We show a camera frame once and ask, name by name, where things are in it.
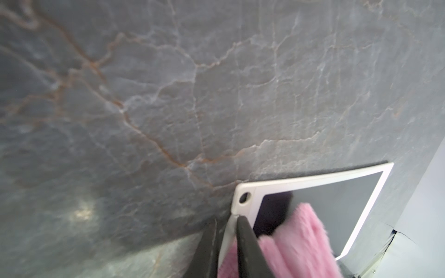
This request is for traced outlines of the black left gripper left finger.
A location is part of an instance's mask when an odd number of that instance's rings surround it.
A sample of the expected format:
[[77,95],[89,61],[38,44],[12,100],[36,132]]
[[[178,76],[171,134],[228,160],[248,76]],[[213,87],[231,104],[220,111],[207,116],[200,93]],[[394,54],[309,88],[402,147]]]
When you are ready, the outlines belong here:
[[219,223],[216,218],[206,226],[183,278],[216,278],[219,259]]

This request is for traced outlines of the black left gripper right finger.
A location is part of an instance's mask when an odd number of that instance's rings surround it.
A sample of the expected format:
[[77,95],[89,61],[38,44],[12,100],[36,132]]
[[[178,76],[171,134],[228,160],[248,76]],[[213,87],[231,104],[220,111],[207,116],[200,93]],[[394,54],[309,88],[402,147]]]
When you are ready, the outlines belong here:
[[240,278],[274,278],[248,219],[239,216],[236,221],[238,272]]

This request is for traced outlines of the pink microfiber cloth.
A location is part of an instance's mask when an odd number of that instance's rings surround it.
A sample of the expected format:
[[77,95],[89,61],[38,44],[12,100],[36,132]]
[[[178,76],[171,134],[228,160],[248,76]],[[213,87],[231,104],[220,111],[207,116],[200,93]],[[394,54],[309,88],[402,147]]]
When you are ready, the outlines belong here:
[[[271,236],[256,237],[275,278],[340,278],[329,238],[308,203],[301,203]],[[237,239],[218,269],[219,278],[239,278]]]

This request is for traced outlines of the white drawing tablet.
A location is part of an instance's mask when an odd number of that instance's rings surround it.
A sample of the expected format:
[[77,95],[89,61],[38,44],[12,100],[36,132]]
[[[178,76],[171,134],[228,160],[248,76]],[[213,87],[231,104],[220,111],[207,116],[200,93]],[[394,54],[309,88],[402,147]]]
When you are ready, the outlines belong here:
[[248,219],[256,235],[271,234],[300,203],[311,205],[327,231],[336,259],[342,259],[350,252],[393,166],[387,162],[316,176],[238,184],[218,264],[222,265],[235,240],[239,216]]

